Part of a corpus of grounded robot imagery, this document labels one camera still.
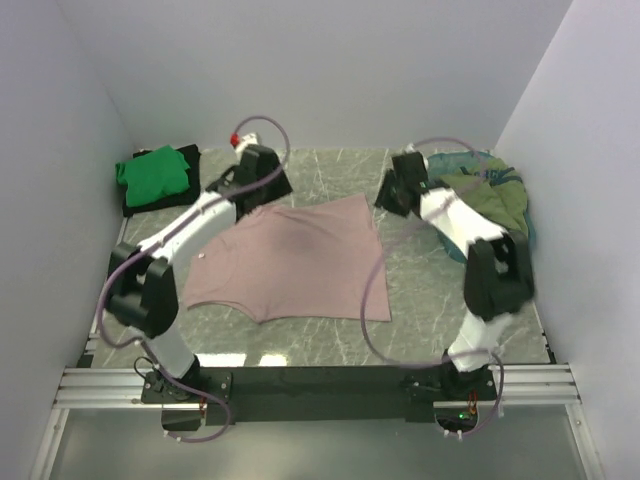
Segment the green jacket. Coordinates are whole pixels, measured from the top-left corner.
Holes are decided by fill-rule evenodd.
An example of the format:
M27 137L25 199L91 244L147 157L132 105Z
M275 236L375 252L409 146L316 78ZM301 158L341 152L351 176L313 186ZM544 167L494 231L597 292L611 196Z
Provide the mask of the green jacket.
M522 178L500 158L491 157L487 164L486 178L478 187L460 194L460 198L488 220L529 236L525 220L528 197ZM440 180L459 191L478 180L483 166L460 170L460 173L441 175Z

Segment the wire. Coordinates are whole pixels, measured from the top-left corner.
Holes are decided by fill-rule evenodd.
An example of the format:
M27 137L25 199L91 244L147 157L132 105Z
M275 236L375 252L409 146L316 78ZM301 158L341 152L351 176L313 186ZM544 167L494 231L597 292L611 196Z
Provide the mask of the wire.
M459 140L457 138L453 138L453 137L432 137L432 138L427 138L425 140L421 140L415 144L413 144L414 148L418 148L430 143L436 143L436 142L450 142L450 143L455 143L458 145L461 145L463 147L465 147L467 150L469 150L471 152L471 154L478 159L478 161L480 162L480 164L482 165L482 171L479 175L479 177L473 181L471 184L465 186L464 188L461 188L459 190L456 191L457 195L461 195L465 192L468 192L470 190L473 190L474 188L478 187L483 181L484 181L484 177L486 176L486 172L488 169L488 164L486 162L485 159L483 159L478 152L468 143ZM371 269L371 273L369 274L369 278L367 278L367 282L365 284L364 287L364 293L362 295L362 302L360 303L360 328L362 330L362 336L364 337L364 341L367 344L367 346L369 347L369 350L371 350L371 352L378 357L380 360L382 360L383 362L390 364L390 365L397 365L399 367L403 367L403 368L411 368L411 369L424 369L424 368L433 368L433 367L437 367L439 365L442 365L443 363L446 362L451 362L453 360L459 359L459 358L466 358L466 357L471 357L471 356L476 356L476 355L486 355L489 354L490 356L492 356L496 363L498 364L498 367L500 369L500 383L498 386L498 392L496 395L496 401L493 404L493 407L491 408L491 411L489 412L489 415L481 422L479 423L476 428L474 428L473 430L469 431L469 432L465 432L462 435L463 436L468 436L468 435L472 435L474 433L479 432L480 430L482 430L493 418L494 416L498 413L498 409L500 406L500 402L502 400L502 393L504 390L504 364L502 363L502 360L500 359L500 357L498 357L498 355L496 355L495 352L492 352L490 350L486 350L486 349L481 349L481 350L472 350L472 351L468 351L468 352L460 352L460 353L456 353L454 355L445 355L443 356L443 358L439 359L439 360L434 360L434 361L430 361L430 362L423 362L423 363L403 363L399 360L394 360L392 358L387 357L386 355L384 355L380 350L378 350L376 348L376 346L373 344L373 341L371 340L371 336L369 335L369 332L367 330L367 320L366 320L366 308L367 308L367 301L369 300L369 295L371 294L371 289L373 287L373 283L375 281L376 276L378 275L378 273L380 272L380 270L382 269L383 265L384 265L384 259L385 257L389 256L399 245L400 243L404 242L407 238L409 238L413 233L415 233L416 231L418 231L419 229L421 229L422 227L424 227L425 225L427 225L428 223L432 222L437 216L442 215L448 208L449 206L453 203L454 199L456 197L454 195L451 195L449 198L447 198L442 205L434 210L433 212L431 212L429 215L427 215L427 217L419 223L416 223L414 225L410 225L408 228L405 228L405 230L400 234L400 236L395 240L395 242L393 242L389 247L387 247L385 249L385 251L382 253L382 255L380 255L380 257L378 258L378 260L376 261L376 263L374 264L373 268Z
M141 372L140 372L140 370L138 370L138 362L139 362L140 360L146 360L147 362L149 362L149 364L151 365L151 368L153 368L153 362L151 361L151 359L150 359L150 358L145 357L145 356L142 356L142 355L141 355L141 356L139 356L138 358L136 358L136 359L133 361L133 370L134 370L134 372L136 372L136 374L137 374L140 378L142 378L143 380L146 380L146 378L147 378L147 377L146 377L143 373L141 373Z
M261 178L260 180L258 180L256 182L250 183L249 185L245 185L243 187L237 188L237 189L235 189L233 191L230 191L230 192L225 192L220 197L215 198L215 199L211 200L210 202L206 203L205 205L202 206L201 210L193 212L191 215L186 217L173 230L171 230L169 233L167 233L163 239L159 240L158 242L150 245L149 247L147 247L145 249L140 250L138 253L136 253L135 255L132 255L130 258L128 258L127 260L122 262L122 264L119 265L111 273L111 275L109 275L109 277L107 278L107 280L106 280L106 282L104 284L104 287L102 287L102 291L100 292L100 296L98 297L98 306L96 307L96 322L98 324L98 331L100 332L100 336L102 337L102 340L107 345L109 345L111 348L114 348L116 350L120 350L120 349L123 349L125 347L128 347L132 343L140 342L140 345L142 346L143 350L145 351L145 353L149 356L149 359L155 365L155 369L158 370L162 374L162 376L170 384L172 384L173 386L175 386L175 387L177 387L177 388L179 388L181 390L184 390L185 392L191 393L193 395L197 395L199 397L206 398L210 402L213 402L213 403L216 403L216 404L220 405L222 407L222 409L224 410L225 415L226 415L226 420L225 420L224 425L220 429L218 429L218 431L216 431L216 432L214 432L211 435L208 435L206 437L202 437L202 438L185 438L185 437L181 437L180 435L178 435L176 433L167 432L168 436L176 439L177 441L181 441L181 442L184 442L184 443L204 443L204 442L208 442L210 440L214 440L214 439L220 437L227 430L227 428L229 428L229 425L231 425L231 419L232 419L231 409L229 408L229 406L223 400L221 400L220 398L216 397L215 395L211 395L210 393L207 393L207 392L204 392L204 391L200 391L200 390L197 390L195 388L191 388L191 387L189 387L187 385L184 385L182 382L179 382L175 378L173 378L169 374L169 372L167 372L167 370L165 370L165 368L158 363L158 359L153 354L153 352L151 351L149 346L146 344L144 337L142 337L142 336L132 336L131 338L129 338L129 339L127 339L127 340L125 340L125 341L123 341L121 343L117 343L115 340L113 340L111 338L111 336L107 333L106 328L104 326L104 309L105 309L105 306L106 306L106 303L107 303L107 295L109 294L109 291L113 287L113 284L116 282L116 280L131 265L133 265L134 263L140 261L142 258L146 257L147 255L150 255L151 253L155 252L158 248L160 248L166 242L168 242L173 237L178 235L193 220L195 220L201 214L201 212L204 212L205 210L208 210L209 208L213 207L214 205L217 205L220 202L223 202L224 200L228 200L228 199L233 198L233 197L235 197L237 195L241 195L243 193L251 192L253 190L261 188L261 187L267 185L272 180L274 180L278 175L280 175L280 173L282 173L282 171L284 170L285 165L289 161L289 156L291 155L291 143L289 142L289 136L287 135L287 132L282 127L282 125L280 125L273 118L268 117L266 115L253 115L251 117L245 118L242 122L240 122L238 124L238 126L235 128L235 130L233 131L233 133L237 134L242 127L244 127L247 123L249 123L249 122L251 122L253 120L265 120L265 121L271 123L274 127L276 127L280 131L280 133L282 134L282 138L283 138L284 144L285 144L285 151L284 151L284 155L282 157L282 160L280 162L280 165L278 165L278 168L276 168L269 175L265 176L264 178Z

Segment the gray marble table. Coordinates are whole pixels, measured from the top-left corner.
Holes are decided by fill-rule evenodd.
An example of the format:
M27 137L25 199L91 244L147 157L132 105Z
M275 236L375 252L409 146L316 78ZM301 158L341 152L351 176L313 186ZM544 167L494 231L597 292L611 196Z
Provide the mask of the gray marble table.
M385 149L294 150L287 175L293 195L280 202L292 207L315 205L364 192L383 244L398 237L404 219L373 208L391 154ZM206 185L236 159L230 150L202 155L202 184ZM133 216L124 239L137 243L175 219L184 207ZM435 230L425 226L386 260L393 320L370 322L374 343L400 360L439 357L455 338L462 323L464 267L451 260ZM187 269L176 272L178 291ZM229 307L209 305L187 311L181 308L178 326L189 347L210 365L361 365L379 363L368 350L357 320L334 318L286 318L257 325ZM116 338L128 332L112 318L106 325ZM507 363L548 363L546 341L533 305L526 306L500 340ZM113 351L99 343L93 367L130 367L141 354L131 346Z

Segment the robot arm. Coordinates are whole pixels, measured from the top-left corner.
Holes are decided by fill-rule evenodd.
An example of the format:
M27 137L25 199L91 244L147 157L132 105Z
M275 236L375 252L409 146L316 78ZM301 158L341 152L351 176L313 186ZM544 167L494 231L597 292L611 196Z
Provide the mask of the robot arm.
M433 186L428 161L420 152L394 157L393 166L385 175L376 206L403 216L413 212L429 221L467 258L467 311L446 353L492 350L512 322L512 314L534 295L527 238L487 220L451 188L437 182ZM455 358L453 364L458 372L472 372L488 361L488 356L476 355Z
M174 320L178 297L173 271L188 264L191 257L211 238L233 226L240 218L263 205L288 195L291 185L282 172L269 184L205 209L227 191L254 183L273 172L280 161L270 148L260 145L255 133L234 139L239 163L228 168L208 185L198 200L180 217L157 234L137 245L122 243L111 254L109 274L137 252L170 238L142 261L127 269L107 297L106 309L123 326L145 339L147 347L169 374L184 384L198 387L199 362L180 335ZM200 211L193 221L173 237L187 218Z

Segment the pile of clothes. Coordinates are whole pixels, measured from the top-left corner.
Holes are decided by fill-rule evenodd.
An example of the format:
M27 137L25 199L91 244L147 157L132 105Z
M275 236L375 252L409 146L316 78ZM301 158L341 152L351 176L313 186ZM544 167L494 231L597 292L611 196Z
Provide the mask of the pile of clothes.
M486 172L476 188L460 194L460 198L476 212L508 230L517 230L529 239L533 249L536 233L529 217L529 198L522 177L502 159L478 152L486 162ZM484 166L471 152L451 152L431 155L429 179L443 183L456 191L477 182ZM447 254L457 262L466 261L464 254L445 235L438 232Z

